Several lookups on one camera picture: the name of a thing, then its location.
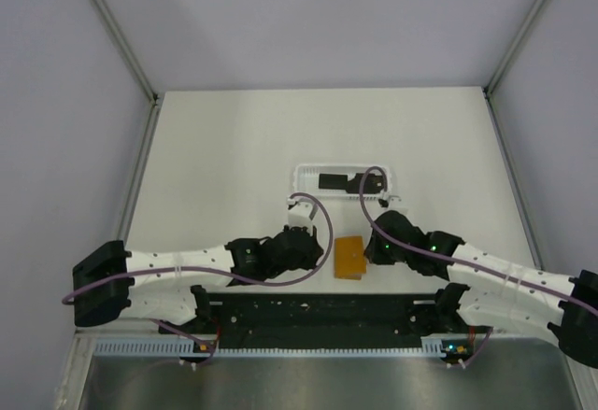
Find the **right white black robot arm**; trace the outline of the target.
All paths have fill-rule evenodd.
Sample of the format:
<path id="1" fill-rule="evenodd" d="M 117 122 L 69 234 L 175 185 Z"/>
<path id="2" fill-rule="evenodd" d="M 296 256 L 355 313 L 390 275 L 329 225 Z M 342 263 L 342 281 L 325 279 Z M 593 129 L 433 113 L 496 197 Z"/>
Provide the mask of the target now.
<path id="1" fill-rule="evenodd" d="M 463 325 L 537 338 L 570 359 L 597 366 L 597 275 L 553 274 L 492 256 L 441 231 L 425 233 L 398 211 L 368 220 L 365 257 L 402 263 L 447 285 L 436 294 L 435 316 L 450 332 Z"/>

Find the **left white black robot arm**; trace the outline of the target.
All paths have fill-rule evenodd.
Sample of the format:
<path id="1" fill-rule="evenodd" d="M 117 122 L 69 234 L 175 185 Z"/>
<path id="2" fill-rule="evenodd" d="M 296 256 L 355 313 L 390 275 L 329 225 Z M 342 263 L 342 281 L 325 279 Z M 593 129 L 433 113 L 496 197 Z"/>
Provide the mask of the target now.
<path id="1" fill-rule="evenodd" d="M 294 271 L 313 276 L 329 254 L 316 229 L 307 227 L 285 226 L 273 237 L 237 238 L 195 251 L 134 251 L 113 240 L 73 268 L 73 290 L 64 304 L 73 306 L 79 328 L 138 318 L 201 332 L 212 319 L 210 291 L 275 287 L 277 277 Z"/>

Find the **orange leather card holder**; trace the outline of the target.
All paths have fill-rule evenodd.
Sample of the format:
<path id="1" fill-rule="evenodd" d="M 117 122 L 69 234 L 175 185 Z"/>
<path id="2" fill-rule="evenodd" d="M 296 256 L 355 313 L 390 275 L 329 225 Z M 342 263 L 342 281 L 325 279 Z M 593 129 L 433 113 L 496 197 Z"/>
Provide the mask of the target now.
<path id="1" fill-rule="evenodd" d="M 363 238 L 360 235 L 335 239 L 334 275 L 337 279 L 361 280 L 366 273 Z"/>

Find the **dark credit card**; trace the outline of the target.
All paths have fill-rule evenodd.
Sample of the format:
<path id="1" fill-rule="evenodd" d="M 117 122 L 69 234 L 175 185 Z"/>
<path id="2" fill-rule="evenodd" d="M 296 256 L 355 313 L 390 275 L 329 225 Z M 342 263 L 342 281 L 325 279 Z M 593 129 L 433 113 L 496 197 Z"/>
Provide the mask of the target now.
<path id="1" fill-rule="evenodd" d="M 319 174 L 318 188 L 325 191 L 346 191 L 349 183 L 347 175 Z"/>
<path id="2" fill-rule="evenodd" d="M 363 177 L 365 177 L 363 195 L 375 195 L 388 190 L 387 180 L 383 175 L 370 173 L 366 176 L 364 173 L 358 173 L 348 180 L 346 192 L 358 194 Z"/>

